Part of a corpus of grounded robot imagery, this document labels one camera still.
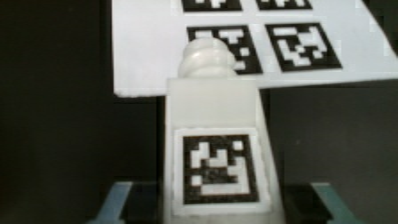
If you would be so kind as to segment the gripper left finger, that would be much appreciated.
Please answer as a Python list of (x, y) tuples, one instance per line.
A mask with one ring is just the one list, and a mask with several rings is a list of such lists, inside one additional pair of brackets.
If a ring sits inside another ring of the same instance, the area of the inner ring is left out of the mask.
[(159, 224), (159, 185), (118, 181), (88, 224)]

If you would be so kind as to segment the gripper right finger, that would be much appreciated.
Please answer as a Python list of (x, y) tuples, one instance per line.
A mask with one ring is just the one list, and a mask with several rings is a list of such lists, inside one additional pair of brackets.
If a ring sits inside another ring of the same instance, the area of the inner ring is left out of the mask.
[(363, 224), (327, 182), (283, 187), (287, 224)]

